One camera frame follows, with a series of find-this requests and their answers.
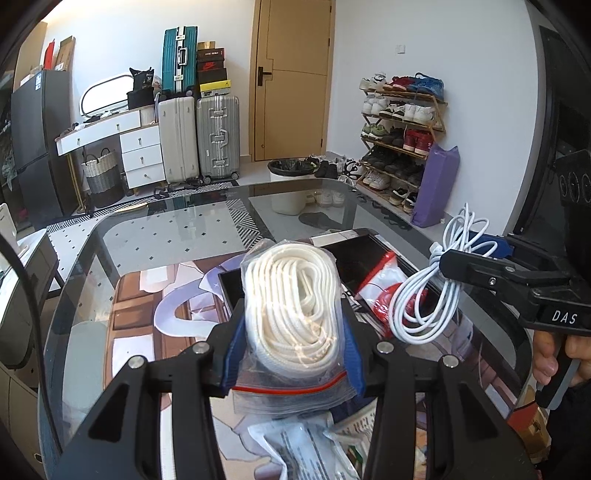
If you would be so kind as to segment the woven laundry basket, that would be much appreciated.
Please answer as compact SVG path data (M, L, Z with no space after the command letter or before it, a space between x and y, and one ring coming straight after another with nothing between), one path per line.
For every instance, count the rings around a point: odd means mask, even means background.
M89 188L91 205L108 207L124 196L116 152L103 148L99 156L88 154L82 162L82 170Z

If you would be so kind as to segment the stack of shoe boxes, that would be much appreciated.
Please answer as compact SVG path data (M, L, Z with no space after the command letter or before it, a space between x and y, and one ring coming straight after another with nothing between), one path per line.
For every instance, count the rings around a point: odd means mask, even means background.
M225 67L225 49L214 41L197 43L197 77L202 98L228 95L231 81Z

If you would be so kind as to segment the purple bag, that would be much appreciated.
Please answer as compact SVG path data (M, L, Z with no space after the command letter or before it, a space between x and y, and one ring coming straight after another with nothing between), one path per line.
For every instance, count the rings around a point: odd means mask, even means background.
M425 170L412 212L412 223L426 228L439 224L444 217L460 166L457 146L450 150L435 143L425 163Z

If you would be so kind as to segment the white printed pouch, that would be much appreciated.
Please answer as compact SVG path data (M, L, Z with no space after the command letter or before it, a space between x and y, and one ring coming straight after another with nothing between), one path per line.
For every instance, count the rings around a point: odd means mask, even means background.
M332 414L291 416L250 425L249 436L281 467L280 479L359 479L332 435Z

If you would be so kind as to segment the wooden shoe rack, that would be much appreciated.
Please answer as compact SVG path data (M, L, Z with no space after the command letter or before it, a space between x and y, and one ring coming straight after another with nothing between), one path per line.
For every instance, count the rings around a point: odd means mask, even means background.
M410 214L428 157L446 133L445 83L422 72L392 78L376 73L360 80L360 90L365 95L360 139L367 148L361 183Z

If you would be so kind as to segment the oval black frame mirror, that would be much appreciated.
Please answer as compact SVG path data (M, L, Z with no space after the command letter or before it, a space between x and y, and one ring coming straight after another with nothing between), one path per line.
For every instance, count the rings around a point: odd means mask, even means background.
M127 93L132 90L133 77L119 75L91 86L79 101L82 117L103 115L127 108Z

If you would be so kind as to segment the white trash bin black liner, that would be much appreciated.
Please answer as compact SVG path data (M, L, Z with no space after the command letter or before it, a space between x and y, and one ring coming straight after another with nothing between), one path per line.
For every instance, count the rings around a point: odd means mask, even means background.
M270 181L286 184L284 192L270 197L271 209L280 215L297 216L304 208L315 203L314 192L304 190L300 182L315 178L318 170L318 158L283 158L274 159L267 164Z

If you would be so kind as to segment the red and white packet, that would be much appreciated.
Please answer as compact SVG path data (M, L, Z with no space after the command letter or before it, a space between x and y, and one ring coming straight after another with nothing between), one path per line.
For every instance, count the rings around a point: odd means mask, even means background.
M370 313L386 328L388 336L392 334L388 320L391 300L406 280L407 275L401 270L396 253L387 251L363 278L356 292L356 299L367 303Z

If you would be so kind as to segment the black bag on desk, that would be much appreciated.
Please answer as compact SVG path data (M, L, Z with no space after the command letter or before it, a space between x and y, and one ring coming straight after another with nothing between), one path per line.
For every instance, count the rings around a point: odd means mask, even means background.
M129 69L133 79L132 90L127 93L127 106L129 110L145 107L154 103L153 77L154 70Z

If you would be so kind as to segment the silver suitcase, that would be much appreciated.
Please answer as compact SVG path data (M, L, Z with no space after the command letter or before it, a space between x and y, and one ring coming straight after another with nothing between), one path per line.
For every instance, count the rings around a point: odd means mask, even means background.
M197 144L205 184L238 179L240 165L239 100L233 95L197 101Z

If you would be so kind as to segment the white desk with drawers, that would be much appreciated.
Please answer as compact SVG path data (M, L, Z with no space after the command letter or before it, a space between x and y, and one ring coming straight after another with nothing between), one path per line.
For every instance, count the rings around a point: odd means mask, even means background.
M57 153L62 156L110 137L119 141L123 170L130 189L165 180L153 105L111 115L61 135L55 140Z

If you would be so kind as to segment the wooden door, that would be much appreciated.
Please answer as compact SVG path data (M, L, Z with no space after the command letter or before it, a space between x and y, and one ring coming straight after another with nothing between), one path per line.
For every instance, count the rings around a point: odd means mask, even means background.
M256 162L327 148L335 3L256 1L249 73L249 155Z

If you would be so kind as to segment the black cardboard box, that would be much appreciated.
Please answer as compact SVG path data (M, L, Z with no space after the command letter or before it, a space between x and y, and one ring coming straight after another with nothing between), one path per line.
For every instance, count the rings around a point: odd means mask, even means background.
M435 265L416 273L402 267L401 254L372 235L353 236L324 247L304 242L263 242L219 276L229 301L245 302L252 340L277 346L318 347L341 333L339 297L349 291L366 302L389 334L410 344L435 340L456 308L445 287L432 310L428 283Z

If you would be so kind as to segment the bag of white rope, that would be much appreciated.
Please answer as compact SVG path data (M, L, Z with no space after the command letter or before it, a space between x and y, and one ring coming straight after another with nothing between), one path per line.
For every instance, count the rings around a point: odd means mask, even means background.
M287 417L353 399L335 257L310 243L264 239L242 258L240 275L246 349L235 412Z

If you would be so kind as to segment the black refrigerator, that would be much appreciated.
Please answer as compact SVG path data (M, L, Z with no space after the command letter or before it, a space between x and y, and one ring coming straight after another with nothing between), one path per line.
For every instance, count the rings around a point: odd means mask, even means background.
M68 161L56 139L71 127L70 77L42 70L11 95L11 133L17 179L31 224L39 229L78 207Z

